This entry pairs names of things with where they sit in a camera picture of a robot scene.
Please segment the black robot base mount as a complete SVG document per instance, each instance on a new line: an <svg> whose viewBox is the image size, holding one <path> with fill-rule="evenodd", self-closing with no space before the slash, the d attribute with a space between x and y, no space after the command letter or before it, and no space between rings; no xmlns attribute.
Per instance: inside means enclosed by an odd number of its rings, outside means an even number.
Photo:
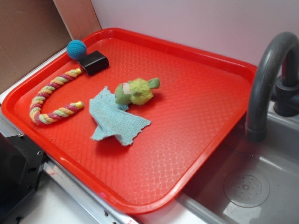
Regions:
<svg viewBox="0 0 299 224"><path fill-rule="evenodd" d="M0 135L0 221L37 192L44 151L29 137Z"/></svg>

